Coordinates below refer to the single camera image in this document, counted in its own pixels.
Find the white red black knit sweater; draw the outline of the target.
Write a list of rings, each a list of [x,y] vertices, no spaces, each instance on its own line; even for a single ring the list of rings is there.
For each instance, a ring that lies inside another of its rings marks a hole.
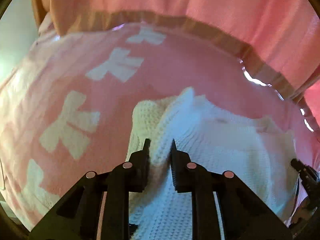
[[[139,102],[132,113],[128,152],[150,139],[150,173],[141,194],[131,193],[133,239],[191,239],[191,195],[174,190],[172,144],[210,172],[233,171],[284,222],[295,209],[298,174],[291,131],[271,118],[235,115],[186,88],[179,96]]]

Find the pink curtain with tan hem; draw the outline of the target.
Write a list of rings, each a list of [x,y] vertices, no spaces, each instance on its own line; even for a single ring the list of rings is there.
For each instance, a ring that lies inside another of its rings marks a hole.
[[[145,22],[210,40],[319,118],[319,0],[32,0],[60,35]]]

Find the pink patterned bed blanket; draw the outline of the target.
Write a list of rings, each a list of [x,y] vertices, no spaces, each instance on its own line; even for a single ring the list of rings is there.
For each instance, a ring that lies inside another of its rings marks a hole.
[[[87,171],[128,158],[141,101],[186,88],[249,119],[269,117],[295,139],[296,157],[319,168],[319,141],[299,108],[248,81],[242,62],[189,35],[130,24],[65,37],[45,29],[1,85],[1,194],[32,229]]]

